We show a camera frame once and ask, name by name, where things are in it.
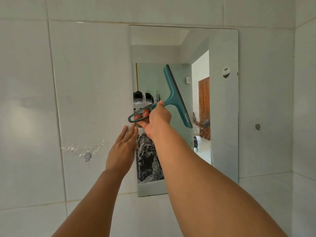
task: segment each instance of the right hand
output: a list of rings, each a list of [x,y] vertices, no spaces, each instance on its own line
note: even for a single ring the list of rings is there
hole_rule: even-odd
[[[150,114],[144,114],[144,117],[149,115],[149,123],[145,121],[139,121],[138,124],[144,128],[146,135],[152,139],[155,133],[155,130],[160,127],[163,123],[170,123],[171,113],[164,108],[164,101],[161,100],[158,102],[155,109],[150,112]]]

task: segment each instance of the forearm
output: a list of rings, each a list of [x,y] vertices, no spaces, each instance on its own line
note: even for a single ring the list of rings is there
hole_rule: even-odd
[[[284,236],[249,194],[198,157],[169,124],[160,125],[153,141],[184,236]]]
[[[109,236],[121,182],[116,173],[104,171],[53,237]]]

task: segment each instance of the left hand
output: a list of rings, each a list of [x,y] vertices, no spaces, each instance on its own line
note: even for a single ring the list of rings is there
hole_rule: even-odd
[[[124,126],[118,136],[115,144],[111,148],[106,160],[106,171],[113,171],[122,179],[130,170],[134,161],[135,150],[137,148],[138,128],[133,124],[130,131],[127,132],[127,126]]]

